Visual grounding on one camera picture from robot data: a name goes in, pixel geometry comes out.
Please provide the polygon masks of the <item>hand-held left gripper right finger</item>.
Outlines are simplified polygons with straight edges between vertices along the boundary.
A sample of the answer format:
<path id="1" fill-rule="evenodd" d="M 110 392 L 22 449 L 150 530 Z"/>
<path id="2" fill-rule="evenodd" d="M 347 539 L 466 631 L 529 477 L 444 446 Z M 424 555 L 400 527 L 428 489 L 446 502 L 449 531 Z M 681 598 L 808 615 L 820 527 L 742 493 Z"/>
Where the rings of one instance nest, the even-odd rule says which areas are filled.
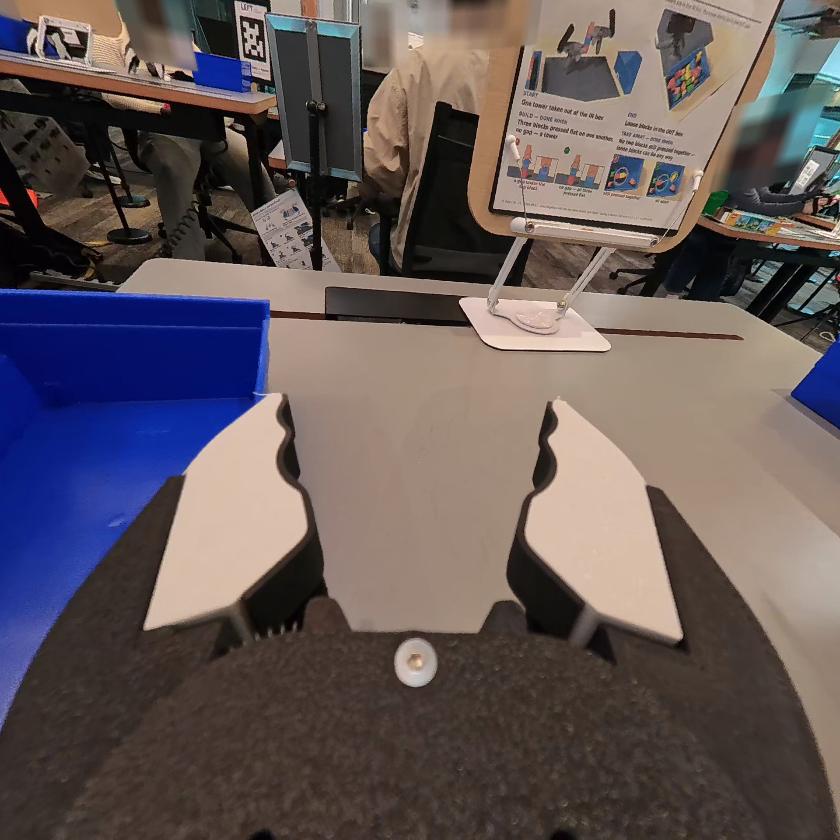
<path id="1" fill-rule="evenodd" d="M 507 582 L 531 630 L 578 648 L 604 628 L 667 648 L 685 638 L 645 479 L 560 398 L 544 409 Z"/>

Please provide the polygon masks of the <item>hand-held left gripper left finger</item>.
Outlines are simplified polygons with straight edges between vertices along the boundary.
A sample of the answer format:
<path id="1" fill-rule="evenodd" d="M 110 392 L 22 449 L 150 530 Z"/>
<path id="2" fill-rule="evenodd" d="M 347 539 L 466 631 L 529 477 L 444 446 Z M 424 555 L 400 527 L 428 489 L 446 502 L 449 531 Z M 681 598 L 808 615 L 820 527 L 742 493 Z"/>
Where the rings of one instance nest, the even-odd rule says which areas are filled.
<path id="1" fill-rule="evenodd" d="M 221 622 L 247 644 L 299 627 L 324 558 L 288 395 L 261 396 L 182 477 L 143 630 Z"/>

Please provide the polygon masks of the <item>blue plastic bin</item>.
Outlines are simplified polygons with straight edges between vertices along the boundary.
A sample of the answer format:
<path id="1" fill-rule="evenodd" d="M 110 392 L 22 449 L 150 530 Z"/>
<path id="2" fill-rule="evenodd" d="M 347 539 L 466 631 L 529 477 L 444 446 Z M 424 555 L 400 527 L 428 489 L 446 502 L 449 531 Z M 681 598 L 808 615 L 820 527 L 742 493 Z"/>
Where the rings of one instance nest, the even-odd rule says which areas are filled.
<path id="1" fill-rule="evenodd" d="M 839 431 L 839 342 L 815 362 L 791 397 Z"/>
<path id="2" fill-rule="evenodd" d="M 1 720 L 72 596 L 262 396 L 270 304 L 2 290 Z"/>

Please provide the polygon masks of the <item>white document holder stand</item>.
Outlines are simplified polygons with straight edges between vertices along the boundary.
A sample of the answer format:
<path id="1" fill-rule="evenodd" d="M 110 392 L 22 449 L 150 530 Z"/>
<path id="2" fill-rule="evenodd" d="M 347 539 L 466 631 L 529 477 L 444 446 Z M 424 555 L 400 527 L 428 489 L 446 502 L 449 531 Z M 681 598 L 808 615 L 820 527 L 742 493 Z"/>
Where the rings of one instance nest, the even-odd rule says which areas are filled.
<path id="1" fill-rule="evenodd" d="M 514 217 L 510 227 L 515 235 L 513 244 L 486 297 L 462 297 L 458 302 L 479 339 L 502 351 L 609 351 L 611 344 L 573 309 L 573 304 L 614 251 L 649 251 L 662 237 L 609 227 L 550 222 L 528 215 Z M 502 298 L 501 289 L 509 270 L 525 244 L 536 238 L 580 241 L 595 245 L 596 252 L 558 302 Z"/>

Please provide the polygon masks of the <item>printed instruction flyer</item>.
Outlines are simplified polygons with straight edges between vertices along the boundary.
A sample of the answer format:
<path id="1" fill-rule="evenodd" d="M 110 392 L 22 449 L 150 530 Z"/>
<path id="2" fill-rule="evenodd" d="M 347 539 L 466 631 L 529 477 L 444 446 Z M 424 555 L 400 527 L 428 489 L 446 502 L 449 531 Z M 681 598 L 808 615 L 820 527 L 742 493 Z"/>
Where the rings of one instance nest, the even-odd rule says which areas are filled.
<path id="1" fill-rule="evenodd" d="M 312 218 L 297 189 L 279 194 L 256 209 L 251 219 L 274 266 L 312 269 Z"/>

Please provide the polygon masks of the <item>wooden side table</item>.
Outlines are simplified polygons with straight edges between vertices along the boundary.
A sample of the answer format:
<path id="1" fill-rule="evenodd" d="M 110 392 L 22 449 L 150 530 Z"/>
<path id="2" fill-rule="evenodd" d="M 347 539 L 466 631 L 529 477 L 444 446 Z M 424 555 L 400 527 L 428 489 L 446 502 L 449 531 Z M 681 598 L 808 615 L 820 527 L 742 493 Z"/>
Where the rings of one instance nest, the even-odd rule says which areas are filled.
<path id="1" fill-rule="evenodd" d="M 700 217 L 699 226 L 734 239 L 738 243 L 735 256 L 780 264 L 747 308 L 764 322 L 772 322 L 817 269 L 838 273 L 838 223 L 831 220 L 797 214 L 783 220 L 774 234 L 726 225 L 708 216 Z"/>

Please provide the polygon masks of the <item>black office chair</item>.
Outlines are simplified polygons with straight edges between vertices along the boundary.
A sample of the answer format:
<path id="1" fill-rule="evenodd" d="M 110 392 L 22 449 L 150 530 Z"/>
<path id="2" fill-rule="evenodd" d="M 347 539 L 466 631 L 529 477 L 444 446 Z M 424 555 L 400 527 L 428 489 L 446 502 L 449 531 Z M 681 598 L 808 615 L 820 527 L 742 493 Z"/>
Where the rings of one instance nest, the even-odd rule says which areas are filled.
<path id="1" fill-rule="evenodd" d="M 476 114 L 444 102 L 436 105 L 400 268 L 392 257 L 396 201 L 376 200 L 380 222 L 372 228 L 369 244 L 381 275 L 483 285 L 497 277 L 514 238 L 486 231 L 469 209 L 478 121 Z"/>

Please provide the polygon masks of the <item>grey panel stand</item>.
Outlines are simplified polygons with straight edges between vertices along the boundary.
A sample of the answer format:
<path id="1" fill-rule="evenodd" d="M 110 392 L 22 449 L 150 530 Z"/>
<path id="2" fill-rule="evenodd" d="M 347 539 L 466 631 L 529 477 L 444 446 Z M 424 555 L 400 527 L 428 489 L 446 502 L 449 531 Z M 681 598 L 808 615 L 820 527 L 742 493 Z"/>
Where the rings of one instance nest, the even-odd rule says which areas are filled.
<path id="1" fill-rule="evenodd" d="M 322 182 L 361 182 L 361 27 L 279 14 L 266 31 L 287 167 L 308 176 L 311 266 L 323 268 Z"/>

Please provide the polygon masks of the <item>wooden instruction board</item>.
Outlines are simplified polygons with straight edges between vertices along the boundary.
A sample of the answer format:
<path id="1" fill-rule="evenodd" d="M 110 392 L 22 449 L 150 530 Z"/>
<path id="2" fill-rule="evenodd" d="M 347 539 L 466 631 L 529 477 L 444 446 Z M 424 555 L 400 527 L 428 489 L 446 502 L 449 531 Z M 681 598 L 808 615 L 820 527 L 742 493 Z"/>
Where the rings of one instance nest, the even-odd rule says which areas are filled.
<path id="1" fill-rule="evenodd" d="M 469 173 L 486 231 L 647 253 L 700 215 L 782 2 L 519 2 Z"/>

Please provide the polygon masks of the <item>wooden office desk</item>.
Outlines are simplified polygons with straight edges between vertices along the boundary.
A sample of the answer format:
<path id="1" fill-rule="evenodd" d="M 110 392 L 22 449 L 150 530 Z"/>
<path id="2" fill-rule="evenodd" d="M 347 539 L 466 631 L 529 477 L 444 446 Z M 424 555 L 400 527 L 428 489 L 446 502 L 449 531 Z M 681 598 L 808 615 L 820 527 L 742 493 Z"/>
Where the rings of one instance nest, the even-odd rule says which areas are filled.
<path id="1" fill-rule="evenodd" d="M 226 128 L 230 128 L 247 141 L 251 184 L 255 200 L 262 201 L 259 168 L 265 163 L 259 129 L 277 104 L 276 98 L 264 92 L 201 87 L 185 70 L 152 70 L 142 64 L 129 73 L 94 61 L 86 69 L 70 61 L 2 52 L 2 114 L 52 118 L 60 128 L 77 126 L 85 134 L 110 128 L 134 131 L 137 149 L 133 156 L 151 179 L 152 174 L 138 161 L 139 132 L 219 142 L 225 141 Z M 230 186 L 215 169 L 202 164 L 193 188 L 197 219 L 195 189 L 201 173 L 217 173 Z"/>

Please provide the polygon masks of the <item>blue desk bin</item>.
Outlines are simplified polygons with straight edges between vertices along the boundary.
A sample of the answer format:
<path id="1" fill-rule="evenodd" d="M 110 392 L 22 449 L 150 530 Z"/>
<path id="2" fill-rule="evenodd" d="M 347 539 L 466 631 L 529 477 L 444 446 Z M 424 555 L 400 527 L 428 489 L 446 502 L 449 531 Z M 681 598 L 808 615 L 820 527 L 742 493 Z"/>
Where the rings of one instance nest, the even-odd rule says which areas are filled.
<path id="1" fill-rule="evenodd" d="M 194 51 L 195 84 L 205 88 L 231 92 L 249 92 L 252 84 L 251 62 Z"/>

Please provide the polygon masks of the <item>black white marker sign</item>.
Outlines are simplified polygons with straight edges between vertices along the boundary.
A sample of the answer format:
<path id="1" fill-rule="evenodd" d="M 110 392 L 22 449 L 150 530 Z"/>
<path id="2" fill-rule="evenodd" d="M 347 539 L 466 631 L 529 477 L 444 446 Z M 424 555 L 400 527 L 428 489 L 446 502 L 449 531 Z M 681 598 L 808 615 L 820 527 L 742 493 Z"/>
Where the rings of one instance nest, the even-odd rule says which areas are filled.
<path id="1" fill-rule="evenodd" d="M 239 58 L 248 63 L 251 77 L 260 83 L 272 81 L 266 2 L 233 1 Z"/>

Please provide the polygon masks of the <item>grey floor rail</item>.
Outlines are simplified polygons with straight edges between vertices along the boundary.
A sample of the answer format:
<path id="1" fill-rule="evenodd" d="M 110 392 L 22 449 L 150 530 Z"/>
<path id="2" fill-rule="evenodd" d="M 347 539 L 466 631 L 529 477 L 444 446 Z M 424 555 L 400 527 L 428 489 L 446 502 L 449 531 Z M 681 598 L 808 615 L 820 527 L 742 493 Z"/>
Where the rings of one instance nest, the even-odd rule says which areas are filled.
<path id="1" fill-rule="evenodd" d="M 28 276 L 32 288 L 44 287 L 54 289 L 75 289 L 97 292 L 116 292 L 122 284 L 104 280 L 98 276 L 68 277 L 55 272 L 33 271 Z"/>

